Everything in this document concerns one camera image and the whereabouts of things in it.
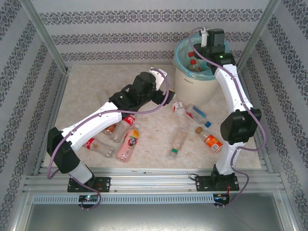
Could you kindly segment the pink drink plastic bottle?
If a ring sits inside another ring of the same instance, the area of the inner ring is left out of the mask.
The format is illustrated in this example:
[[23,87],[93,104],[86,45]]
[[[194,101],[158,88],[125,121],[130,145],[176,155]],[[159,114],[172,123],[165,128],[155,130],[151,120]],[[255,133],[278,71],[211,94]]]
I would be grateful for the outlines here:
[[136,146],[139,139],[140,125],[135,124],[130,128],[123,139],[121,148],[117,151],[116,159],[120,162],[128,162],[132,156],[134,147]]

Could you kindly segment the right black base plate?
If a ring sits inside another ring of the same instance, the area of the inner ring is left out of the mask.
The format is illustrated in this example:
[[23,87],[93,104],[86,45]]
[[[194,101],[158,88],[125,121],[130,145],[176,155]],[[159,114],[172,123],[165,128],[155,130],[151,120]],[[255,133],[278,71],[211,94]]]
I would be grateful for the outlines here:
[[198,176],[196,189],[198,192],[239,191],[238,179],[234,174],[219,176]]

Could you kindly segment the cream plastic waste bin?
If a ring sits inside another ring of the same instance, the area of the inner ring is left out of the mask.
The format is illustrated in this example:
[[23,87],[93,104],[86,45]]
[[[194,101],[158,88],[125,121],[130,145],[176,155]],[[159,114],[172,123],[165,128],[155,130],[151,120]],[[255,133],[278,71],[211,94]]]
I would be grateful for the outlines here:
[[195,106],[206,105],[217,87],[216,79],[196,80],[185,75],[177,67],[175,68],[175,94],[185,105],[190,103]]

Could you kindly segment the left aluminium side rail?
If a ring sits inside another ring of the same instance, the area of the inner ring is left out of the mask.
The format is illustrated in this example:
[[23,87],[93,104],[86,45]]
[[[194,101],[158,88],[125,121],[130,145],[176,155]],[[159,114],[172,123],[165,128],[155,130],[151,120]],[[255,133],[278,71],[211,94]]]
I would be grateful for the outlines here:
[[43,137],[43,140],[41,142],[41,147],[40,147],[39,152],[38,152],[38,156],[37,156],[34,168],[33,168],[32,175],[38,175],[40,168],[41,168],[41,165],[42,165],[42,163],[44,163],[44,159],[45,159],[45,156],[46,156],[46,153],[47,153],[48,132],[51,128],[53,128],[55,126],[56,119],[57,119],[57,116],[58,116],[58,113],[59,113],[59,110],[60,110],[60,106],[61,106],[61,103],[62,103],[62,99],[63,99],[63,96],[64,96],[64,91],[65,91],[67,81],[68,81],[68,78],[69,78],[70,70],[71,69],[67,69],[63,73],[61,81],[58,84],[56,95],[55,95],[53,105],[52,105],[52,108],[51,108],[51,111],[50,111],[50,114],[49,114],[49,120],[48,120],[48,123],[45,127],[44,137]]

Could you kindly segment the clear bottle white cap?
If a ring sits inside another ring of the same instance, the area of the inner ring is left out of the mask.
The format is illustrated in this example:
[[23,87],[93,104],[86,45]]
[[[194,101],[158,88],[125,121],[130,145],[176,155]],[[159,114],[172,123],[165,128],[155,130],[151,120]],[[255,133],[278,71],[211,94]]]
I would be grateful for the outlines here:
[[186,111],[184,109],[182,102],[174,102],[172,104],[172,112],[179,122],[180,131],[182,133],[187,134],[188,133],[188,123],[186,120]]

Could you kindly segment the turquoise plastic bin liner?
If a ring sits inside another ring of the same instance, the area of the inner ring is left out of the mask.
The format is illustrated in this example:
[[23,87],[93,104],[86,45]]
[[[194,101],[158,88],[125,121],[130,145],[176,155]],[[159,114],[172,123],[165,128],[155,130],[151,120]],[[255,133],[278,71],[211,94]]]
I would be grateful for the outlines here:
[[183,39],[175,48],[173,64],[174,66],[184,74],[184,77],[188,80],[210,81],[215,80],[215,75],[212,74],[210,68],[206,65],[206,61],[197,60],[197,64],[200,65],[202,72],[191,72],[189,70],[190,58],[188,53],[193,51],[189,44],[188,38]]

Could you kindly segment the right small controller board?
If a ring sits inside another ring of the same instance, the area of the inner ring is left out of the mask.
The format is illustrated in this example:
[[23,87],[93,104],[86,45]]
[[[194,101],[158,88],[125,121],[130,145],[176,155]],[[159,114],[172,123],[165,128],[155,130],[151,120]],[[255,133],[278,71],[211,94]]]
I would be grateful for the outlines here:
[[229,193],[213,194],[215,205],[223,206],[230,202]]

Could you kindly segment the aluminium mounting rail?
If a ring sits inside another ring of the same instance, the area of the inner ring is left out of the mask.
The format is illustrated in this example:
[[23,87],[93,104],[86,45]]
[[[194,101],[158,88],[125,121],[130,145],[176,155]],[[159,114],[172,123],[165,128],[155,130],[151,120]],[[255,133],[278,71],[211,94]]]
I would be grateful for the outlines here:
[[[93,168],[97,177],[110,177],[110,193],[194,193],[196,185],[191,177],[193,174],[205,176],[210,173],[207,169],[129,169],[129,168]],[[244,192],[277,192],[284,191],[285,185],[279,173],[268,173],[263,169],[249,170],[248,185]],[[66,193],[69,177],[58,173],[51,180],[46,177],[46,168],[39,175],[27,176],[23,193],[58,194]]]

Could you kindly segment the clear bottle green cap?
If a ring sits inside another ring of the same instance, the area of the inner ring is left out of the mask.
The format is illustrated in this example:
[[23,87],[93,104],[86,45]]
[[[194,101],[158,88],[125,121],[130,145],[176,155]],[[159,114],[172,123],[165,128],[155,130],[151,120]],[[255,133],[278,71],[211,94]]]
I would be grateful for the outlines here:
[[170,152],[167,155],[169,159],[171,160],[176,159],[176,157],[178,156],[178,152],[180,151],[180,149],[182,148],[183,144],[186,141],[187,135],[188,135],[188,131],[183,128],[179,129],[176,132],[174,139],[170,146]]

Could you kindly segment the orange label bottle tan cap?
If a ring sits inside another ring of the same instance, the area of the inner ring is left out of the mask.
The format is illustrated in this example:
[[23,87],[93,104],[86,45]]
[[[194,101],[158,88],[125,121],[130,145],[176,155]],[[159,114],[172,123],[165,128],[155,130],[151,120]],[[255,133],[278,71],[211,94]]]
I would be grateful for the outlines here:
[[223,144],[210,132],[198,127],[195,130],[195,133],[199,136],[202,142],[209,147],[213,152],[218,152]]

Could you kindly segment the clear bottle blue cap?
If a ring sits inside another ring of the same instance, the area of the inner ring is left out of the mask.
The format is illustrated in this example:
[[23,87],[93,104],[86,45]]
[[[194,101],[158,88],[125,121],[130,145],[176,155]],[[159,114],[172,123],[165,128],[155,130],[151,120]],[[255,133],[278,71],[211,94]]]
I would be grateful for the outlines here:
[[211,123],[207,120],[206,114],[192,103],[187,105],[186,114],[197,124],[204,125],[206,128],[211,126]]

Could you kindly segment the brown tea plastic bottle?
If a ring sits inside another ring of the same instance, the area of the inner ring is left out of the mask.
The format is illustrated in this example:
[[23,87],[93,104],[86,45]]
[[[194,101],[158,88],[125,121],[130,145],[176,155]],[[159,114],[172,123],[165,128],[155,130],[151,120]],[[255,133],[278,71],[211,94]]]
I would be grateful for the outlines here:
[[105,128],[102,132],[105,135],[109,136],[109,135],[111,135],[114,132],[116,126],[117,126],[117,123],[114,123],[114,124],[108,126],[107,128]]

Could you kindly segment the small controller board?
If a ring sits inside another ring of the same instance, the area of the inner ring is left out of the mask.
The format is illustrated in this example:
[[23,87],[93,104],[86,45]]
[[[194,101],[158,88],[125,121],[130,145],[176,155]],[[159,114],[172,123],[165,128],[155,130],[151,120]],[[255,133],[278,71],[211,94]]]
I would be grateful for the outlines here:
[[213,194],[215,205],[223,206],[230,202],[229,193]]
[[80,195],[78,198],[78,202],[96,203],[98,202],[98,199],[99,197],[96,194]]

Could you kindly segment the clear cola bottle red label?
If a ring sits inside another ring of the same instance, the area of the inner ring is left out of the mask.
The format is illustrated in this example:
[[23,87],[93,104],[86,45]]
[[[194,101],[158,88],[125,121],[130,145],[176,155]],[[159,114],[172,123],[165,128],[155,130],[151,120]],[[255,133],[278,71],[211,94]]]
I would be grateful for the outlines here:
[[122,137],[125,135],[126,131],[132,126],[135,121],[135,117],[133,115],[129,115],[121,120],[116,128],[114,129],[111,140],[115,143],[120,143]]

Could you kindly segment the left aluminium frame post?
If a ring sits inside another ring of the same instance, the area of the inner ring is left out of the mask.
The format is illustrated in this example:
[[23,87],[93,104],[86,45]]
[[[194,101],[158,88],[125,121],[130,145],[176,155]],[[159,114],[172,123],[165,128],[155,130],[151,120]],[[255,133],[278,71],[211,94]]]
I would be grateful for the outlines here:
[[46,47],[48,48],[51,56],[53,57],[54,61],[56,62],[57,66],[60,68],[62,73],[66,73],[68,67],[66,66],[61,54],[59,53],[56,45],[48,32],[41,16],[37,12],[32,0],[19,0],[22,7],[24,8],[26,14],[32,21],[33,25],[35,26],[40,38],[45,43]]

